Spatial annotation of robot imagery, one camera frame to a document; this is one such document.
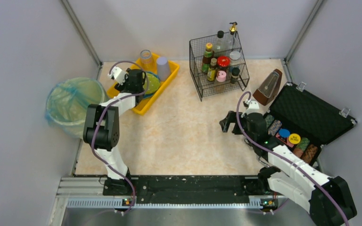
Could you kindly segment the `pink transparent cup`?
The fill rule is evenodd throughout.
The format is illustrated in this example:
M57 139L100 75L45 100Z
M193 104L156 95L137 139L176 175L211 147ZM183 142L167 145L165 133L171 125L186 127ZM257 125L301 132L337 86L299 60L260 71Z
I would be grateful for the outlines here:
M141 59L140 61L145 71L150 71L153 73L156 71L156 63L153 58Z

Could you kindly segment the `blue transparent cup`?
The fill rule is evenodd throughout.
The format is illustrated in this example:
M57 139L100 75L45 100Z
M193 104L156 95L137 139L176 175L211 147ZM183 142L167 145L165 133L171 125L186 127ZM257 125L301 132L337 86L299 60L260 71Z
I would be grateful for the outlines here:
M140 52L140 60L141 59L150 59L150 58L153 58L150 50L145 49Z

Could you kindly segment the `purple plastic cup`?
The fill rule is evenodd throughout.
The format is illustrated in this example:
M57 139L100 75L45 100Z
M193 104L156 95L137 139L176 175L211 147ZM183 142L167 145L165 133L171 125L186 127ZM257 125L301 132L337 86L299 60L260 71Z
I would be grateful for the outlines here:
M161 82L164 82L171 75L169 61L166 57L160 56L156 60L157 76Z

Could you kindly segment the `pink lid spice jar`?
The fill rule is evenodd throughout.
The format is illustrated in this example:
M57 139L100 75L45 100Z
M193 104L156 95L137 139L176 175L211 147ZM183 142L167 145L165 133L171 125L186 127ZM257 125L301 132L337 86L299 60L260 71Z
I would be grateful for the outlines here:
M225 82L226 78L227 78L227 73L225 71L220 70L217 72L217 75L216 75L217 82Z

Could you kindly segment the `small yellow oil bottle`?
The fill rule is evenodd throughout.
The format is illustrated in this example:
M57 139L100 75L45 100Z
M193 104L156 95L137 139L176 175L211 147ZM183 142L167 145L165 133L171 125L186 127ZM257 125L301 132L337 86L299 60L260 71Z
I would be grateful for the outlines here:
M212 58L207 72L207 80L214 81L216 78L217 59Z

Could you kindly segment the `small black lid jar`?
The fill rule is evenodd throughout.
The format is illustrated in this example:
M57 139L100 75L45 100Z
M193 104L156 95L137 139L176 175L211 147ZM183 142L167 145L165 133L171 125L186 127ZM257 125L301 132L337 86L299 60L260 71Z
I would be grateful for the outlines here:
M238 78L239 78L239 73L240 73L240 69L238 67L233 67L233 69L231 71L231 79L230 79L231 84L237 83Z

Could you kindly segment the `red lid sauce jar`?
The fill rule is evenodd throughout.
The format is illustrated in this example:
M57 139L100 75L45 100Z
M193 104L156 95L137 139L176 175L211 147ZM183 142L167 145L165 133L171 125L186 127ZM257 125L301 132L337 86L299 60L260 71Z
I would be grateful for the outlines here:
M230 58L228 56L217 57L217 68L219 71L227 72L230 66Z

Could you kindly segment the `silver lid white can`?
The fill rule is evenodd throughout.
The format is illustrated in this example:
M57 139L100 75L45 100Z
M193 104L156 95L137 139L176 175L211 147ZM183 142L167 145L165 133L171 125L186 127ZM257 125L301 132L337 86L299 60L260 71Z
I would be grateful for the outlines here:
M231 73L234 68L239 68L241 63L241 53L239 51L232 51L229 55L230 65L229 72Z

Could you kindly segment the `yellow cap sauce bottle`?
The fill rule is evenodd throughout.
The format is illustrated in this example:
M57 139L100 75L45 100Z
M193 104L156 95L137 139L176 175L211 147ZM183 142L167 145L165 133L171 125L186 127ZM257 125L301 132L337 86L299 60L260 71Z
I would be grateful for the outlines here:
M213 57L213 44L212 43L207 43L205 45L205 51L204 51L204 55L203 55L203 58L202 58L202 65L201 65L201 72L202 73L207 73L208 72L208 69L209 69L209 66L210 66L210 62L211 62L211 59Z

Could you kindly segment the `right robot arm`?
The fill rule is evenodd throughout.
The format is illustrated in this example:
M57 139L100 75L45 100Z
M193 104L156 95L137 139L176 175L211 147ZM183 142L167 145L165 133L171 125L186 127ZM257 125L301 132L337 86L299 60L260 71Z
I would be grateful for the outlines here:
M258 153L263 152L270 164L258 175L265 190L280 193L302 207L317 226L348 225L357 216L350 188L342 177L318 171L290 150L303 145L308 151L313 145L305 139L258 112L229 111L219 122L223 132L232 123L233 134L244 135L248 144Z

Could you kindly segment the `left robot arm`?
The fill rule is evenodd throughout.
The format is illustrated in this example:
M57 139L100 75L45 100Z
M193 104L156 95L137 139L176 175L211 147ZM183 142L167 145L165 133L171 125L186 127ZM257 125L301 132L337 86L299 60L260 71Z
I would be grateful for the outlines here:
M117 186L125 191L131 186L127 178L128 167L123 162L118 142L120 140L120 116L136 107L145 93L147 75L141 69L123 71L115 67L109 75L117 81L118 94L101 104L90 104L87 108L83 140L92 153L107 169L107 186Z

